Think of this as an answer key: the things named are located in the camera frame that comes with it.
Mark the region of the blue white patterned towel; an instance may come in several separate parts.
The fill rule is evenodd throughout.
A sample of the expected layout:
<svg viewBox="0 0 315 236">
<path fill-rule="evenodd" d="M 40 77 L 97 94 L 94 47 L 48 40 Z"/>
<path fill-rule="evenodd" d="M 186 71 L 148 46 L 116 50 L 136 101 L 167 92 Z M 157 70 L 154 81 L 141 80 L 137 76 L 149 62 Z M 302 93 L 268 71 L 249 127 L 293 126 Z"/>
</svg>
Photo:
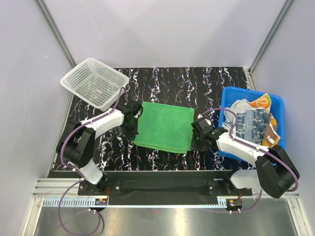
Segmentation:
<svg viewBox="0 0 315 236">
<path fill-rule="evenodd" d="M 270 104 L 259 105 L 246 99 L 237 100 L 227 111 L 224 111 L 224 127 L 230 129 L 233 124 L 233 134 L 246 141 L 261 145 L 269 120 Z"/>
</svg>

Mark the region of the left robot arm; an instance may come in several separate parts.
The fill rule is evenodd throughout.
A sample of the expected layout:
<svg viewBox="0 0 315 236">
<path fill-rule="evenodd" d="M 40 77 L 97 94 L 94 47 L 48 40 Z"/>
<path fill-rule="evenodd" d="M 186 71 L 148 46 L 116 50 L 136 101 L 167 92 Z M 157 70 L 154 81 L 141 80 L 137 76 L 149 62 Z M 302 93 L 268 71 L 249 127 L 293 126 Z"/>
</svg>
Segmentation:
<svg viewBox="0 0 315 236">
<path fill-rule="evenodd" d="M 138 135 L 138 118 L 143 113 L 142 103 L 132 99 L 126 105 L 115 104 L 105 113 L 79 122 L 69 120 L 58 142 L 56 153 L 60 160 L 82 178 L 80 188 L 88 194 L 110 193 L 107 174 L 93 161 L 94 143 L 102 134 L 120 127 L 124 138 L 134 140 Z"/>
</svg>

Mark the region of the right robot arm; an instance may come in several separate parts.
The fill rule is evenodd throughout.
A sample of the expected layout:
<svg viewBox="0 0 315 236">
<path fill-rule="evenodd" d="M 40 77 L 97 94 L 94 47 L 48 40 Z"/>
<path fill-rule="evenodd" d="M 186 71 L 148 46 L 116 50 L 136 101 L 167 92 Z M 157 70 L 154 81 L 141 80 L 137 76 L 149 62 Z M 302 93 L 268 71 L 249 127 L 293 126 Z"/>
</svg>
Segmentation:
<svg viewBox="0 0 315 236">
<path fill-rule="evenodd" d="M 234 195 L 240 189 L 261 189 L 273 198 L 280 198 L 298 188 L 297 169 L 279 145 L 265 147 L 237 138 L 224 128 L 214 129 L 205 118 L 192 124 L 192 149 L 228 152 L 251 164 L 253 170 L 238 170 L 223 183 L 224 191 Z"/>
</svg>

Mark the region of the green microfiber towel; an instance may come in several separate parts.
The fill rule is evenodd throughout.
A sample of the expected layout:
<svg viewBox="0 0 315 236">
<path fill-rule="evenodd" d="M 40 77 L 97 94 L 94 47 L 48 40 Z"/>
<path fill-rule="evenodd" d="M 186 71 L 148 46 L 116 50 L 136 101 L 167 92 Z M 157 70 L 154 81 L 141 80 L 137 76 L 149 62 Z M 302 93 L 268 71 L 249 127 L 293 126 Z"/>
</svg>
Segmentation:
<svg viewBox="0 0 315 236">
<path fill-rule="evenodd" d="M 151 102 L 142 106 L 136 145 L 181 154 L 191 150 L 193 108 Z"/>
</svg>

